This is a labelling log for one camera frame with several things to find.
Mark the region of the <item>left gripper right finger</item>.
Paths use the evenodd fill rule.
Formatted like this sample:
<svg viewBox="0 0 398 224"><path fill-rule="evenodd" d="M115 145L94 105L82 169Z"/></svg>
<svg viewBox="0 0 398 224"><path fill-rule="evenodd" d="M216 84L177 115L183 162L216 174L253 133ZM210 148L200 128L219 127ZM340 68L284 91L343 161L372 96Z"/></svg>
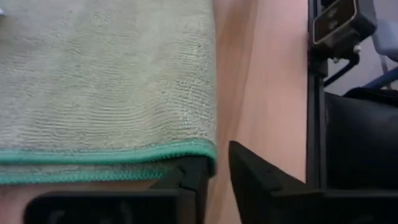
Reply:
<svg viewBox="0 0 398 224"><path fill-rule="evenodd" d="M229 169L242 224L398 224L398 190L317 189L237 141Z"/></svg>

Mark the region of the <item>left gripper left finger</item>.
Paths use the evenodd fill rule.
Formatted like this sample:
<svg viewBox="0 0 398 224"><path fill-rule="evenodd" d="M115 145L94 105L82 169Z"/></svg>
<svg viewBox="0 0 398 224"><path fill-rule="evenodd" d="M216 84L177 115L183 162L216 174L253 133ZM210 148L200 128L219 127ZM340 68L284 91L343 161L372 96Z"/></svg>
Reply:
<svg viewBox="0 0 398 224"><path fill-rule="evenodd" d="M184 157L147 190L47 192L27 204L23 224L203 224L208 163Z"/></svg>

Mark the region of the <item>green microfiber towel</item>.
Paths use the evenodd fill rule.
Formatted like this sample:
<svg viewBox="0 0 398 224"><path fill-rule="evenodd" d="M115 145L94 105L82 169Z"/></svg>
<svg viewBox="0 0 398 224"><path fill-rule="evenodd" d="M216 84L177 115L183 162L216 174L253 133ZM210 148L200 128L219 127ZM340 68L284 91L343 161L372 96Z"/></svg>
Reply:
<svg viewBox="0 0 398 224"><path fill-rule="evenodd" d="M216 164L211 0L0 0L0 184Z"/></svg>

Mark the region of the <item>black chair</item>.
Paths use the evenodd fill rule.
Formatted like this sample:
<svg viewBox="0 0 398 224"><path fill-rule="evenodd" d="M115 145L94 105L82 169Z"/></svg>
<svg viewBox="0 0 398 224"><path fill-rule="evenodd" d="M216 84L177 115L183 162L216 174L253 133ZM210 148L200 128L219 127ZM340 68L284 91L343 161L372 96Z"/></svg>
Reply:
<svg viewBox="0 0 398 224"><path fill-rule="evenodd" d="M336 189L398 189L398 90L327 93L327 183Z"/></svg>

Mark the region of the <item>blue chair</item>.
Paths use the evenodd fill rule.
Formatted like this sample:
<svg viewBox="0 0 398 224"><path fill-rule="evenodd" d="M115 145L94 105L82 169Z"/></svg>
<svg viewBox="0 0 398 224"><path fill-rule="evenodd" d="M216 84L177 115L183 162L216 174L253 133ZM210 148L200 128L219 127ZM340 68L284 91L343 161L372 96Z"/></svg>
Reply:
<svg viewBox="0 0 398 224"><path fill-rule="evenodd" d="M378 20L372 35L376 52L398 63L398 22ZM365 88L380 89L398 80L398 66L366 84Z"/></svg>

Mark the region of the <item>black aluminium table frame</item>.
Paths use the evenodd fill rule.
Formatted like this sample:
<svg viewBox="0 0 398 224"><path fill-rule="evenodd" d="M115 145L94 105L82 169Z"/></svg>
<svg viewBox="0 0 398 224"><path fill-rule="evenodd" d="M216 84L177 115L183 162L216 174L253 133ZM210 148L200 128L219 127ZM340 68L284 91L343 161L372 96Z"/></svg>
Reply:
<svg viewBox="0 0 398 224"><path fill-rule="evenodd" d="M313 51L313 21L321 13L321 0L307 0L307 161L306 182L320 189L325 183L325 104L323 79L328 74L327 60Z"/></svg>

